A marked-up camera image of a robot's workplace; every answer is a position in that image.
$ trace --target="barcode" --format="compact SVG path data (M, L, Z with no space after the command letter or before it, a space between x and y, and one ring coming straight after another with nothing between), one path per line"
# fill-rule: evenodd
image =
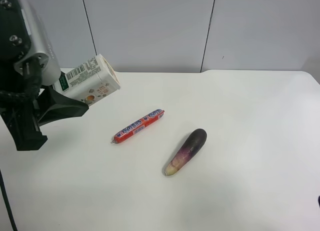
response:
M136 129L135 131L133 131L133 134L135 135L136 133L140 132L141 130L143 130L145 128L145 126L141 126L140 128Z
M85 71L85 67L83 64L81 64L79 67L76 67L75 69L71 70L66 74L66 78L68 80L72 79L73 77L77 76L78 74L81 74L83 71Z

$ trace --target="purple eggplant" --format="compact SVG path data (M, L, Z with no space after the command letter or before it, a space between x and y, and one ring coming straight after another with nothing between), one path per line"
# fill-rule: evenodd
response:
M198 153L207 140L207 133L201 128L193 131L186 139L182 147L173 157L171 162L166 167L164 173L166 176L174 175L186 163L188 163L193 156Z

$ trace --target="white table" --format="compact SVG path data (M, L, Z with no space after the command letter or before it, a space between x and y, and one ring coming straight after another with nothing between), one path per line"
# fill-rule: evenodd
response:
M312 76L117 75L122 89L82 118L43 126L39 151L16 151L1 124L0 167L20 231L320 230L320 85ZM155 109L165 110L162 119L110 143ZM207 132L204 147L165 177L197 128ZM10 230L5 217L1 230Z

